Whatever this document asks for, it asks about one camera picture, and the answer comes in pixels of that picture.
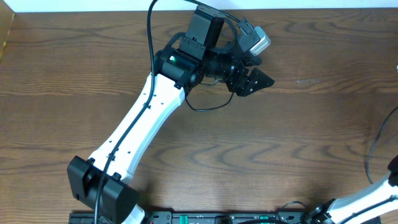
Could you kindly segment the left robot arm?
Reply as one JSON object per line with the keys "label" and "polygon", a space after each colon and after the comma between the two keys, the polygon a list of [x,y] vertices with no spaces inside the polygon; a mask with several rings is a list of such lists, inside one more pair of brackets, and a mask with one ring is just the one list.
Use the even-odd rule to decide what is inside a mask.
{"label": "left robot arm", "polygon": [[274,81],[259,70],[271,40],[261,27],[198,4],[188,30],[150,52],[151,71],[132,108],[89,158],[74,157],[67,174],[75,199],[93,210],[92,223],[141,223],[145,211],[130,184],[165,120],[206,77],[248,96]]}

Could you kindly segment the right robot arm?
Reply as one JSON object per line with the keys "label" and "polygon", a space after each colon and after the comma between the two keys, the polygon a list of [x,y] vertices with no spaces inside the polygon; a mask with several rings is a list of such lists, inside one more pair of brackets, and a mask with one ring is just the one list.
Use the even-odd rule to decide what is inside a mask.
{"label": "right robot arm", "polygon": [[304,223],[364,223],[397,210],[397,158],[388,173],[353,195],[332,199],[302,218]]}

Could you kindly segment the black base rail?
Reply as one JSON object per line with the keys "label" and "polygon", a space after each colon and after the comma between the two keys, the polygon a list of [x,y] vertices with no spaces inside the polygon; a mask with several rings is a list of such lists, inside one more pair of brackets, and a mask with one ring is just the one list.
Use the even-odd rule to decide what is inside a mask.
{"label": "black base rail", "polygon": [[242,223],[250,220],[279,220],[285,223],[303,223],[303,212],[267,212],[267,213],[177,213],[152,212],[142,223],[154,224],[216,224]]}

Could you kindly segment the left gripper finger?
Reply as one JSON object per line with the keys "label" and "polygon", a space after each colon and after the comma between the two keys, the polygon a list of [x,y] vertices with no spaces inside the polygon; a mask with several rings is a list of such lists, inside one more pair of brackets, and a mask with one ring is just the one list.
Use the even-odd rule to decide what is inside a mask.
{"label": "left gripper finger", "polygon": [[258,68],[252,69],[248,76],[243,78],[245,81],[242,87],[238,88],[238,96],[248,96],[258,90],[269,88],[275,80],[260,71]]}
{"label": "left gripper finger", "polygon": [[257,66],[262,63],[262,60],[250,52],[246,52],[242,57],[242,63],[245,67]]}

